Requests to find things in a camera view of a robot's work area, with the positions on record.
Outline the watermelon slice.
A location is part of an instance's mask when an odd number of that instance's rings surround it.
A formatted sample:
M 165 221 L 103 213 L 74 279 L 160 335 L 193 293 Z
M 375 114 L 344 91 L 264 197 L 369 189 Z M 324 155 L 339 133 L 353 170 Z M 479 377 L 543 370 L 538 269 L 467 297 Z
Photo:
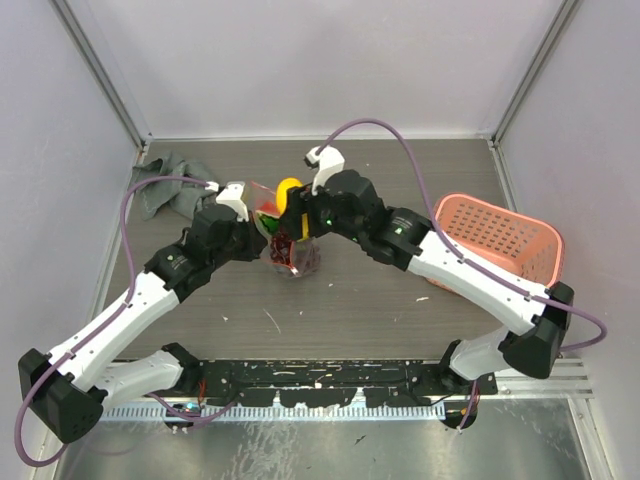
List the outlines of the watermelon slice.
M 272 201 L 258 201 L 254 215 L 256 223 L 266 235 L 273 236 L 279 232 L 280 213 L 277 206 Z

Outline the dark red grape bunch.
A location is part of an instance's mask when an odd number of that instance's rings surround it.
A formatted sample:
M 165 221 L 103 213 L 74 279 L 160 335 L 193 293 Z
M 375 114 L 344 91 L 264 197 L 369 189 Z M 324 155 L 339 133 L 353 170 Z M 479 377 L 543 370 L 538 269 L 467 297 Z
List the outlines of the dark red grape bunch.
M 320 248 L 314 240 L 297 241 L 292 246 L 291 266 L 296 276 L 314 273 L 320 266 Z

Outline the clear zip top bag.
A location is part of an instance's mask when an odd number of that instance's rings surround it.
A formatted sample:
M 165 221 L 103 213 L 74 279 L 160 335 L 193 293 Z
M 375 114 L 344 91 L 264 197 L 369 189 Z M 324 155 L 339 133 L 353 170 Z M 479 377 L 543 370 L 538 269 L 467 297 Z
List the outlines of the clear zip top bag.
M 287 178 L 276 191 L 251 182 L 252 214 L 258 231 L 266 238 L 267 247 L 261 258 L 286 278 L 301 278 L 316 272 L 320 266 L 320 249 L 311 239 L 292 240 L 280 225 L 285 205 L 284 188 L 301 183 Z

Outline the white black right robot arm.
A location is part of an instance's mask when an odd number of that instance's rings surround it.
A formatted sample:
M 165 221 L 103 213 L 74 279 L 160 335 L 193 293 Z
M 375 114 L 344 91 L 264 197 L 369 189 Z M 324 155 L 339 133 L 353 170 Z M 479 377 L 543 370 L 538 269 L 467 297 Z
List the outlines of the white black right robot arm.
M 295 178 L 276 190 L 280 227 L 291 238 L 340 235 L 373 260 L 432 279 L 479 306 L 501 328 L 473 340 L 455 340 L 439 363 L 444 390 L 459 394 L 481 376 L 514 369 L 546 379 L 570 324 L 573 290 L 528 282 L 477 254 L 442 239 L 415 211 L 384 204 L 372 182 L 354 170 L 332 175 L 322 186 Z

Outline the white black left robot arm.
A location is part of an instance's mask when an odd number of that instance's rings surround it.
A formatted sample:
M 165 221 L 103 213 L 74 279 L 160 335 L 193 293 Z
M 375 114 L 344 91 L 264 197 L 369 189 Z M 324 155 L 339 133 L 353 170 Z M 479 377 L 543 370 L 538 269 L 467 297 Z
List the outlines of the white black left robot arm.
M 258 259 L 267 241 L 249 210 L 219 204 L 198 212 L 183 237 L 158 250 L 134 286 L 76 335 L 48 353 L 32 348 L 19 359 L 23 400 L 62 443 L 82 438 L 121 403 L 160 391 L 198 391 L 202 362 L 177 343 L 132 363 L 112 362 L 216 270 L 230 261 Z

